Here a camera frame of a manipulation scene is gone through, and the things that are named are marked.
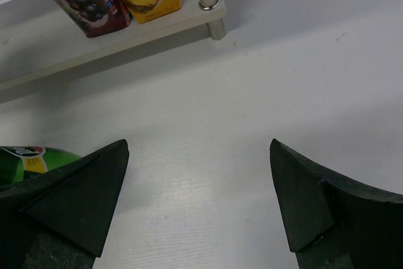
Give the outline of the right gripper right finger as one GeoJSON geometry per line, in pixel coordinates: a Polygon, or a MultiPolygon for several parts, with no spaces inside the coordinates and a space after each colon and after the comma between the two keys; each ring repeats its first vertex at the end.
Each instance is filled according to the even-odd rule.
{"type": "Polygon", "coordinates": [[[402,195],[337,173],[273,139],[270,166],[299,268],[402,268],[402,195]]]}

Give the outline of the green glass bottle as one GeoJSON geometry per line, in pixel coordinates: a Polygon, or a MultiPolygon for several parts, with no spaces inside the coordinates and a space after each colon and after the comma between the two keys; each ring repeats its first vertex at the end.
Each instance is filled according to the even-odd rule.
{"type": "Polygon", "coordinates": [[[81,159],[43,146],[1,146],[1,186],[18,183],[81,159]]]}

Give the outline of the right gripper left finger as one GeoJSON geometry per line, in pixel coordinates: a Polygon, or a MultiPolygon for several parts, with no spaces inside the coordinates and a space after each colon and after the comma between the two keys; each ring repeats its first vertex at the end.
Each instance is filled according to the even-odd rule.
{"type": "Polygon", "coordinates": [[[127,166],[122,139],[1,186],[1,267],[92,268],[103,252],[127,166]]]}

